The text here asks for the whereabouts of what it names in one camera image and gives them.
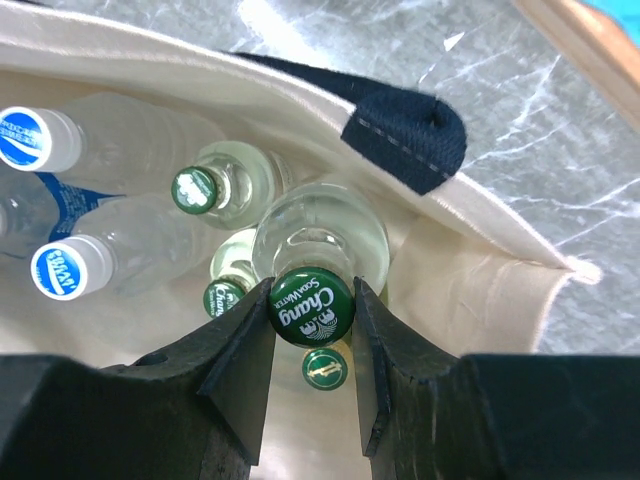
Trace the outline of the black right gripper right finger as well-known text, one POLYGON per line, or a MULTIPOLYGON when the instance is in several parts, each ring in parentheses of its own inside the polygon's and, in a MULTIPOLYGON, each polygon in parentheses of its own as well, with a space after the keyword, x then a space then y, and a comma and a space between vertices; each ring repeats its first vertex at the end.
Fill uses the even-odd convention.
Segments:
POLYGON ((356 280, 352 348, 375 479, 635 479, 634 356, 454 357, 356 280))

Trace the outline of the green Perrier lemon bottle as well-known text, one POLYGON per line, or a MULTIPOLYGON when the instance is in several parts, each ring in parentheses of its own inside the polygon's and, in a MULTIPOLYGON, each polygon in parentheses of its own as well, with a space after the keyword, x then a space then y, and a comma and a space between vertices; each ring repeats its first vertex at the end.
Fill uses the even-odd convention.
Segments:
POLYGON ((312 388, 333 391, 340 388, 352 370, 350 345, 344 340, 305 352, 301 372, 303 379, 312 388))

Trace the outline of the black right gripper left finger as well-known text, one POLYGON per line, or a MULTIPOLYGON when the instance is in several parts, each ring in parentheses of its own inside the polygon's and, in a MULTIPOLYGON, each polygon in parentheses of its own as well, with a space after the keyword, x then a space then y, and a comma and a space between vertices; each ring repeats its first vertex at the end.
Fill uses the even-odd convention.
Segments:
POLYGON ((263 281, 131 365, 1 359, 5 479, 245 479, 259 461, 275 334, 263 281))

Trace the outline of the cream canvas tote bag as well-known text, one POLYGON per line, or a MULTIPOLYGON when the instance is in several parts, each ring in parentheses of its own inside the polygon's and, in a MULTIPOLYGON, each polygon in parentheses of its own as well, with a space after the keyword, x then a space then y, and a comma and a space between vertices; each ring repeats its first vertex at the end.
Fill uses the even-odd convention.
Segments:
MULTIPOLYGON (((462 173, 437 184, 399 144, 420 93, 280 59, 219 53, 98 17, 18 1, 1 5, 1 100, 67 100, 109 86, 227 114, 257 138, 354 175, 389 200, 395 251, 387 294, 399 320, 454 357, 534 354, 544 319, 570 279, 599 269, 566 257, 502 201, 462 173)), ((153 320, 186 328, 188 282, 139 309, 104 300, 64 310, 1 278, 1 359, 42 350, 54 321, 116 326, 153 320)), ((124 365, 81 336, 67 357, 124 365)), ((275 339, 258 463, 245 479, 375 479, 363 454, 356 378, 345 393, 308 394, 290 347, 275 339)))

